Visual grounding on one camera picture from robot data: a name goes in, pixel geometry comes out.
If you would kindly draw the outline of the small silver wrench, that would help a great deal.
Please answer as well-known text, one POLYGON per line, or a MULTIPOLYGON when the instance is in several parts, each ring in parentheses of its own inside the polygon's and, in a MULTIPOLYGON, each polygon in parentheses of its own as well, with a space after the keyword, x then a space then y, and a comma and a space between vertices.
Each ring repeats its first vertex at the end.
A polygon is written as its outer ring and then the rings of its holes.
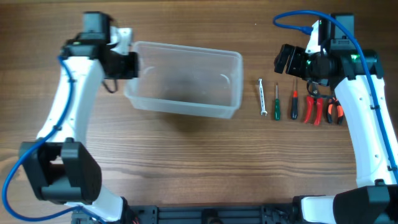
POLYGON ((259 78, 257 81, 258 89, 259 89, 259 99, 260 99, 260 105, 261 105, 261 116, 267 116, 267 110, 266 110, 266 104, 265 104, 265 98, 264 98, 264 89, 262 85, 262 79, 259 78))

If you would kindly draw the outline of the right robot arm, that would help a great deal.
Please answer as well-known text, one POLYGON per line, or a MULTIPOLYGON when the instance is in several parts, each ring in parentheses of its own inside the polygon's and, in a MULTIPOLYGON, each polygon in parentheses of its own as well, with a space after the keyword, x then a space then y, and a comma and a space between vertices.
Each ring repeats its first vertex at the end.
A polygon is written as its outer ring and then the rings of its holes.
POLYGON ((354 36, 350 13, 316 12, 318 20, 300 31, 306 48, 282 46, 277 73, 330 87, 345 114, 356 159, 353 190, 334 196, 296 196, 291 223, 396 223, 397 138, 384 93, 384 70, 374 50, 354 36))

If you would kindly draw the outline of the orange black pliers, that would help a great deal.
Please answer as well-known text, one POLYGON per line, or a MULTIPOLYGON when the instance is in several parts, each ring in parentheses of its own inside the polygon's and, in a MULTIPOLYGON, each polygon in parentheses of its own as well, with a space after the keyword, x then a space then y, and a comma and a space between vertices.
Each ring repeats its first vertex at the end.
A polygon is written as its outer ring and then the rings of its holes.
POLYGON ((332 118, 332 109, 333 107, 336 107, 336 111, 337 111, 337 124, 341 125, 343 123, 343 119, 344 119, 344 111, 343 108, 340 104, 340 102, 338 101, 338 99, 336 97, 332 97, 328 99, 328 104, 327 104, 327 109, 326 109, 326 120, 328 123, 332 123, 333 122, 333 118, 332 118))

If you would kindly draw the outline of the black red handled screwdriver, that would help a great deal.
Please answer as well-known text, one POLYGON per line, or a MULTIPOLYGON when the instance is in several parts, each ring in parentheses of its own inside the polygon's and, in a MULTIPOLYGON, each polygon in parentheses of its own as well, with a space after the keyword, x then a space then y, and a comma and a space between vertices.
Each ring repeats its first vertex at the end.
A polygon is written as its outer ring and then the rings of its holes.
POLYGON ((298 90, 297 90, 297 79, 294 80, 293 93, 292 93, 292 106, 290 110, 290 116, 293 120, 298 118, 298 90))

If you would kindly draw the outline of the red handled cutters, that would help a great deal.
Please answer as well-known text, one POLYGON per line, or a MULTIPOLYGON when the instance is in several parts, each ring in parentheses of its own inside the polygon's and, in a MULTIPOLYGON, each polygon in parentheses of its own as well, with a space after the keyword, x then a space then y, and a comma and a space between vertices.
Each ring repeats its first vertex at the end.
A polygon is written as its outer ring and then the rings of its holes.
POLYGON ((308 96, 306 97, 307 110, 305 113, 304 123, 308 123, 312 118, 312 111, 315 109, 315 120, 313 124, 319 126, 322 120, 323 98, 318 89, 318 85, 314 82, 307 83, 308 96))

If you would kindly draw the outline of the clear plastic container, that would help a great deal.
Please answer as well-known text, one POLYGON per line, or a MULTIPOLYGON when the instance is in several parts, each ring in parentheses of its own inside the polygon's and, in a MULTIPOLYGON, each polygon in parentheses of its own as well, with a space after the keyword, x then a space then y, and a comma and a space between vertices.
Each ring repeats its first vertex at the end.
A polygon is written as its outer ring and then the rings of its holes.
POLYGON ((124 95, 138 110, 230 119, 243 97, 243 57, 228 50, 138 41, 139 76, 124 95))

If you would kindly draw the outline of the green handled screwdriver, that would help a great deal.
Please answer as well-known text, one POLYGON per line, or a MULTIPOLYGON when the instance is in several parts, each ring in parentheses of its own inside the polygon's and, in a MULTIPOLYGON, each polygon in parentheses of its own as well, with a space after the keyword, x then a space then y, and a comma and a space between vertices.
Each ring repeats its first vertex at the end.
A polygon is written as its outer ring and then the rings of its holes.
POLYGON ((274 119, 276 121, 280 120, 280 101, 279 101, 278 83, 275 84, 274 119))

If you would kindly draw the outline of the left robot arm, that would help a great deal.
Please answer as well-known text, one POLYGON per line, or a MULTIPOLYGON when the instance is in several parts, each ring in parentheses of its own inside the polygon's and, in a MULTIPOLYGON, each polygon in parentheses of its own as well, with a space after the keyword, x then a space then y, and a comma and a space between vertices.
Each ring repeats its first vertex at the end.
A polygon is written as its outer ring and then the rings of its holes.
POLYGON ((131 42, 132 29, 119 28, 103 12, 85 12, 82 31, 61 48, 60 81, 47 120, 37 139, 19 149, 37 199, 66 205, 97 223, 138 221, 126 199, 103 185, 101 168, 85 146, 98 89, 107 80, 138 76, 131 42))

